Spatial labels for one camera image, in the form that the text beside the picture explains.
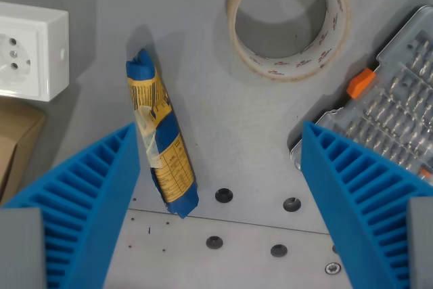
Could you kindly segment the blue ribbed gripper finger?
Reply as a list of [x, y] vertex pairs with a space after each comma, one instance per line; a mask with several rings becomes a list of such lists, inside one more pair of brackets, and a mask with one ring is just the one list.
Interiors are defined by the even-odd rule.
[[409, 288], [407, 206], [432, 186], [329, 129], [305, 122], [301, 171], [353, 288]]
[[42, 214], [48, 288], [102, 288], [140, 174], [133, 123], [18, 192], [5, 208]]

